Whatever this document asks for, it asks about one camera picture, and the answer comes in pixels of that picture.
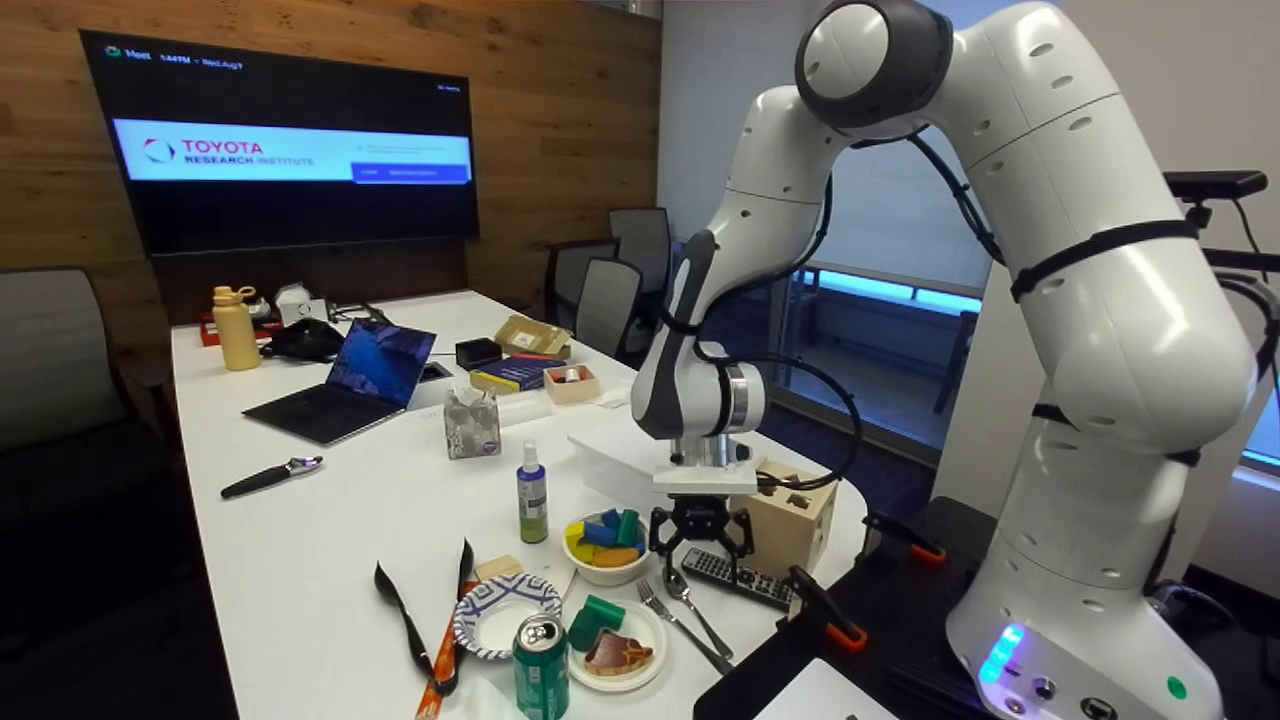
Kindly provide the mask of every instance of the bowl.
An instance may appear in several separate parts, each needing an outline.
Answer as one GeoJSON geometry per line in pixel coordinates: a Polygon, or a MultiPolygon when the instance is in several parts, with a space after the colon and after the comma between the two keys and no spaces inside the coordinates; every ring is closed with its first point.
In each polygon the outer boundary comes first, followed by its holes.
{"type": "Polygon", "coordinates": [[[635,562],[627,562],[627,566],[591,566],[591,562],[585,562],[578,551],[577,551],[577,526],[585,526],[585,519],[594,519],[594,516],[578,516],[578,519],[572,519],[572,526],[564,526],[560,527],[560,551],[564,551],[564,562],[577,570],[577,578],[578,581],[588,581],[588,585],[594,585],[594,588],[614,588],[614,585],[633,585],[633,581],[641,581],[645,578],[645,570],[649,570],[649,527],[645,527],[645,519],[641,519],[641,555],[635,562]]]}

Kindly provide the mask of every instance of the wooden wall panel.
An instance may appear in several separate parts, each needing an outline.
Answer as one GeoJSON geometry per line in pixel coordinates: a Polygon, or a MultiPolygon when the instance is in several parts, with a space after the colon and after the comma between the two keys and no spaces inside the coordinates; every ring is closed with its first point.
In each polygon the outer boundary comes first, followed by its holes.
{"type": "Polygon", "coordinates": [[[603,238],[608,210],[650,204],[656,87],[658,28],[588,0],[2,0],[0,270],[84,264],[123,356],[163,356],[169,313],[183,322],[212,280],[300,277],[344,301],[476,285],[535,313],[540,246],[603,238]],[[480,241],[465,256],[375,251],[344,277],[338,251],[155,272],[76,28],[469,77],[480,241]]]}

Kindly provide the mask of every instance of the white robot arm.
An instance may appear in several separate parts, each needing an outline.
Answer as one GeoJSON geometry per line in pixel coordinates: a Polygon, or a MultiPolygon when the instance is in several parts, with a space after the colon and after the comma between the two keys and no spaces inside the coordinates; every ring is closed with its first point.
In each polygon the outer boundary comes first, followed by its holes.
{"type": "Polygon", "coordinates": [[[747,494],[733,434],[764,415],[752,370],[715,362],[707,309],[786,272],[844,149],[936,124],[1012,272],[1045,366],[1014,485],[948,643],[994,717],[1219,717],[1210,671],[1143,581],[1201,443],[1251,397],[1251,348],[1112,71],[1052,5],[968,34],[911,0],[839,0],[755,97],[723,204],[686,246],[635,426],[677,442],[671,495],[747,494]]]}

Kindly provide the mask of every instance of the yellow bowl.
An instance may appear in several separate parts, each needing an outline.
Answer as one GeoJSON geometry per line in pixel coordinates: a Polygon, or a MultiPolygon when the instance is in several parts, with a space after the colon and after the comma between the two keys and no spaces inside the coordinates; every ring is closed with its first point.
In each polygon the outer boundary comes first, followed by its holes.
{"type": "Polygon", "coordinates": [[[633,581],[641,581],[645,578],[645,570],[649,570],[649,546],[641,548],[641,555],[635,562],[627,562],[627,566],[588,566],[588,562],[578,562],[577,551],[572,551],[572,527],[577,527],[578,519],[572,519],[572,526],[564,526],[560,527],[560,551],[564,551],[564,562],[577,570],[577,578],[578,581],[588,581],[588,585],[594,585],[594,588],[614,588],[614,585],[633,585],[633,581]]]}

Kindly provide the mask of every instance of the fork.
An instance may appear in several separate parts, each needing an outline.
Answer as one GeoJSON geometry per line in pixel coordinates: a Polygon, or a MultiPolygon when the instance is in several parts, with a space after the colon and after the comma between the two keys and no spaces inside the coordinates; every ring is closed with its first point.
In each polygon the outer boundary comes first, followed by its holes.
{"type": "Polygon", "coordinates": [[[680,570],[669,570],[669,572],[663,572],[663,585],[669,585],[669,595],[680,601],[680,606],[691,611],[691,622],[707,631],[707,639],[715,643],[715,653],[718,653],[723,659],[733,659],[733,647],[723,643],[723,637],[718,637],[718,631],[704,622],[704,611],[691,606],[691,593],[686,593],[684,572],[680,572],[680,570]]]}
{"type": "Polygon", "coordinates": [[[704,659],[707,659],[718,676],[733,671],[733,663],[728,663],[715,647],[707,647],[700,637],[691,637],[686,625],[680,625],[680,617],[671,617],[671,608],[656,595],[656,588],[649,588],[649,581],[641,581],[635,593],[641,593],[641,606],[650,608],[658,622],[677,625],[677,631],[680,631],[694,653],[704,653],[704,659]]]}

